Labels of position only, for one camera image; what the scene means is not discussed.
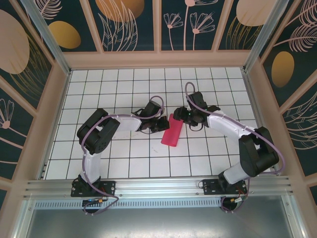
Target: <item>dark teal wallpaper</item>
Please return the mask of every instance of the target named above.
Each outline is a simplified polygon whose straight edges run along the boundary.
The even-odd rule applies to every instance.
[[[8,0],[0,4],[0,76],[37,108],[52,65]]]
[[[317,206],[317,185],[310,187],[310,191],[311,191],[312,196],[314,198],[314,202]]]
[[[234,0],[219,50],[250,50],[275,0]]]
[[[33,117],[0,89],[0,177],[12,179]]]
[[[316,19],[316,1],[301,1],[263,63],[280,106],[317,69]]]
[[[305,176],[317,173],[317,83],[283,117]]]
[[[89,0],[104,51],[153,51],[152,0]]]
[[[6,191],[0,189],[0,210],[1,210],[1,207],[2,207],[2,205],[3,205],[5,196],[6,196]]]
[[[224,0],[162,0],[162,51],[211,50]]]

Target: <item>leaf illustration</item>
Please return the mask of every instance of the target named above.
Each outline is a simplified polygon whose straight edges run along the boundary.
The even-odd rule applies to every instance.
[[[279,42],[274,46],[285,42],[288,42],[291,51],[307,52],[307,49],[313,47],[314,43],[317,42],[317,25],[301,25],[293,31],[290,39]]]
[[[53,20],[62,9],[60,0],[35,0],[41,16],[47,20]]]
[[[317,22],[317,0],[305,0],[299,15],[303,25],[314,25]]]

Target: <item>white tile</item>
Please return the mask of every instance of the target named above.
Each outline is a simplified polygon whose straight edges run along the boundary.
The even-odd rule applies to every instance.
[[[72,141],[55,142],[51,159],[52,160],[58,160],[58,159],[69,160],[72,146],[73,146]]]
[[[151,177],[169,177],[169,158],[150,158]]]
[[[160,96],[163,99],[164,107],[166,107],[166,94],[165,93],[150,93],[150,99],[152,99],[153,102],[156,102],[157,104],[161,105],[162,101],[157,97],[152,98],[153,96]]]
[[[81,108],[96,108],[98,106],[99,95],[84,95]]]
[[[103,81],[117,81],[118,69],[106,69],[103,73]]]
[[[204,128],[201,129],[200,131],[194,131],[194,130],[199,130],[201,128],[201,124],[199,124],[198,126],[191,126],[191,129],[189,128],[189,125],[186,125],[186,128],[187,128],[187,136],[188,138],[192,138],[192,137],[203,137],[205,138],[206,137],[206,134],[205,134],[205,130]]]
[[[67,95],[81,95],[84,93],[85,83],[69,83]]]
[[[251,105],[236,105],[239,119],[254,119]]]
[[[198,90],[198,85],[197,85],[197,80],[196,79],[192,79],[192,80],[189,80],[189,79],[185,79],[185,80],[182,80],[182,89],[183,89],[183,92],[185,92],[185,86],[186,86],[186,83],[188,82],[191,82],[194,84],[195,86],[195,91],[199,91]],[[187,86],[187,90],[188,92],[193,92],[193,86],[192,85],[188,85]]]
[[[132,110],[131,108],[115,108],[114,113],[115,114],[131,114]]]
[[[198,89],[200,92],[214,92],[214,85],[212,79],[198,80]]]
[[[220,109],[229,117],[237,120],[238,115],[237,115],[237,110],[234,105],[229,105],[229,106],[219,106]]]
[[[232,92],[234,103],[236,105],[250,104],[247,92]]]
[[[56,136],[57,141],[73,140],[76,132],[76,125],[59,125]]]
[[[133,80],[133,69],[119,69],[118,81]]]
[[[209,156],[191,156],[190,167],[192,176],[211,175]]]
[[[224,137],[222,133],[220,133],[219,131],[215,129],[211,129],[210,127],[209,128],[205,127],[205,132],[207,137]]]
[[[115,99],[115,107],[116,108],[131,108],[132,94],[117,94]]]
[[[166,80],[166,91],[168,93],[182,92],[181,80]]]
[[[81,149],[81,145],[78,141],[74,141],[73,149],[71,151],[71,159],[82,159],[84,155],[83,150]]]
[[[176,106],[181,107],[183,103],[183,94],[182,93],[167,93],[166,94],[166,105],[167,106]]]
[[[69,160],[51,160],[46,179],[66,179]]]
[[[88,81],[101,81],[103,77],[103,70],[89,70],[87,75]]]
[[[246,85],[242,78],[230,78],[229,83],[232,91],[246,91]]]
[[[151,93],[165,93],[165,80],[150,81]]]
[[[253,128],[258,128],[256,120],[240,120],[243,125],[247,125]]]
[[[216,92],[231,91],[228,79],[214,79],[213,83]]]
[[[166,68],[165,79],[180,79],[179,68]]]
[[[165,79],[163,68],[150,68],[150,80]]]
[[[131,158],[142,158],[149,156],[149,140],[131,140]]]
[[[227,146],[224,137],[207,138],[210,155],[227,155]]]
[[[131,132],[126,130],[126,131],[117,131],[112,139],[113,140],[129,140],[131,138]]]
[[[140,132],[140,131],[132,131],[131,132],[131,139],[149,139],[150,138],[150,135],[149,135],[150,130],[149,129],[142,130],[142,132]]]
[[[109,179],[127,178],[129,176],[129,159],[110,159]]]
[[[102,82],[100,93],[101,94],[115,94],[117,92],[117,81]]]
[[[226,169],[230,168],[229,157],[225,156],[209,156],[211,163],[212,175],[218,175]]]
[[[236,68],[226,68],[228,78],[242,78],[241,69]]]
[[[196,68],[197,78],[200,79],[209,79],[211,77],[210,68]]]
[[[160,139],[152,139],[150,140],[150,156],[151,157],[167,157],[168,146],[163,145]]]
[[[111,142],[111,158],[129,158],[130,141],[129,140],[113,140]]]
[[[216,92],[219,105],[234,105],[231,92]]]
[[[207,142],[205,138],[189,138],[189,155],[208,155]]]
[[[149,81],[135,81],[133,83],[133,93],[149,93]]]
[[[228,153],[229,155],[239,155],[239,141],[233,141],[230,138],[226,138],[226,143],[227,143],[227,148],[228,148]]]
[[[180,74],[182,79],[196,79],[195,68],[181,68]]]
[[[187,139],[178,139],[176,147],[169,147],[170,156],[188,156]]]
[[[75,179],[82,171],[82,160],[71,160],[69,162],[67,179]]]
[[[149,80],[149,69],[148,68],[135,69],[134,80]]]
[[[88,120],[88,118],[96,111],[96,109],[97,108],[81,109],[79,113],[78,123],[84,124]]]
[[[74,70],[71,75],[71,82],[85,82],[87,78],[87,70]]]
[[[129,178],[148,178],[150,176],[150,159],[130,159]]]
[[[212,78],[228,78],[225,68],[211,68]]]
[[[98,108],[114,108],[115,94],[99,95]]]
[[[202,92],[204,101],[207,103],[208,106],[215,105],[217,106],[217,97],[215,92]]]
[[[110,158],[110,149],[111,149],[111,142],[108,144],[107,148],[101,153],[102,159]]]
[[[100,161],[100,176],[102,179],[108,178],[109,159],[101,159]]]
[[[77,124],[79,109],[65,109],[61,114],[60,124]]]
[[[234,166],[240,162],[240,155],[229,155],[231,166]]]
[[[132,93],[133,81],[119,81],[117,85],[117,93]]]
[[[86,82],[84,94],[99,94],[101,82]]]
[[[148,93],[138,93],[133,95],[133,107],[144,108],[149,102],[150,97]]]
[[[171,157],[170,175],[172,177],[190,176],[189,157]]]
[[[70,95],[66,96],[64,109],[76,109],[80,108],[82,95]]]

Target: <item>cable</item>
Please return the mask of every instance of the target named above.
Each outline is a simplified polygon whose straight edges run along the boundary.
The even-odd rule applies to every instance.
[[[187,86],[188,85],[192,85],[193,86],[193,89],[194,89],[194,92],[195,92],[195,85],[192,83],[192,82],[187,82],[186,85],[185,85],[185,94],[186,94],[186,98],[187,100],[195,107],[197,108],[198,110],[204,112],[204,113],[207,113],[207,114],[210,114],[212,116],[215,116],[215,117],[219,117],[219,118],[222,118],[222,119],[226,119],[236,125],[238,125],[239,127],[243,128],[244,130],[252,133],[253,135],[255,135],[256,137],[258,137],[259,139],[263,140],[266,144],[268,144],[281,158],[282,160],[282,167],[278,170],[278,171],[271,171],[271,172],[262,172],[262,174],[278,174],[280,172],[282,172],[284,169],[285,169],[285,159],[284,159],[284,156],[282,155],[282,153],[276,148],[275,145],[273,145],[269,140],[267,140],[266,138],[264,138],[263,136],[261,136],[260,134],[256,133],[255,131],[249,129],[247,126],[241,124],[240,122],[236,121],[235,119],[232,119],[226,115],[222,115],[222,114],[219,114],[219,113],[212,113],[212,112],[209,112],[209,111],[206,111],[200,107],[198,107],[191,99],[190,97],[188,97],[188,92],[187,92]]]
[[[83,161],[82,161],[82,169],[83,169],[83,174],[84,174],[84,177],[85,177],[85,179],[86,179],[86,182],[89,184],[89,186],[90,186],[92,189],[94,189],[94,190],[97,191],[98,193],[100,193],[100,194],[102,194],[102,195],[104,195],[104,196],[107,196],[107,197],[115,198],[115,201],[113,201],[113,202],[110,203],[107,207],[105,207],[105,208],[103,208],[103,209],[100,209],[100,210],[98,210],[98,211],[95,212],[95,213],[88,213],[88,212],[86,211],[86,206],[85,206],[85,207],[84,207],[84,212],[85,212],[86,215],[89,214],[89,215],[93,216],[93,215],[100,214],[100,213],[104,212],[105,210],[107,210],[110,206],[112,206],[114,203],[116,203],[116,202],[119,200],[119,198],[118,198],[117,196],[114,196],[114,195],[112,195],[112,194],[108,194],[108,193],[106,193],[106,192],[103,192],[103,191],[99,190],[98,188],[96,188],[96,187],[89,181],[89,178],[88,178],[88,176],[87,176],[87,174],[86,174],[86,169],[85,169],[85,161],[86,161],[86,156],[87,156],[87,150],[86,150],[85,147],[84,147],[85,142],[86,142],[88,136],[90,135],[90,133],[91,133],[101,122],[103,122],[104,120],[106,120],[106,119],[108,119],[108,118],[132,117],[132,118],[137,118],[137,119],[151,119],[151,118],[156,117],[157,115],[159,115],[159,114],[163,111],[163,109],[164,109],[164,101],[163,101],[163,98],[160,97],[160,96],[153,96],[153,97],[150,98],[150,101],[151,101],[153,98],[159,98],[159,99],[161,100],[161,102],[162,102],[159,111],[158,111],[155,115],[150,116],[150,117],[144,117],[144,118],[143,118],[143,117],[136,116],[136,115],[128,115],[128,114],[118,114],[118,115],[114,114],[114,115],[108,115],[108,116],[106,116],[106,117],[104,117],[104,118],[101,118],[97,123],[95,123],[95,124],[89,129],[89,131],[87,132],[87,134],[84,136],[83,141],[81,142],[81,149],[84,151],[84,156],[83,156]]]

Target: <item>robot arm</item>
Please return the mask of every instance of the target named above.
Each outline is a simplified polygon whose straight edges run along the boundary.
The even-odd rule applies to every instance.
[[[208,107],[200,92],[190,94],[189,98],[198,107],[206,111],[216,113],[217,115],[224,115],[224,112],[220,108],[216,106]],[[189,103],[189,106],[190,110],[185,107],[177,108],[173,118],[176,120],[182,119],[190,126],[197,126],[201,123],[207,128],[219,131],[239,145],[240,162],[223,171],[218,176],[219,184],[223,191],[226,191],[227,187],[243,179],[259,175],[278,163],[279,158],[277,153],[264,141],[256,138],[246,130],[248,128],[255,131],[272,143],[270,133],[265,127],[254,129],[245,126],[245,128],[241,128],[233,122],[233,119],[227,120],[224,117],[221,118],[199,111],[191,103]]]

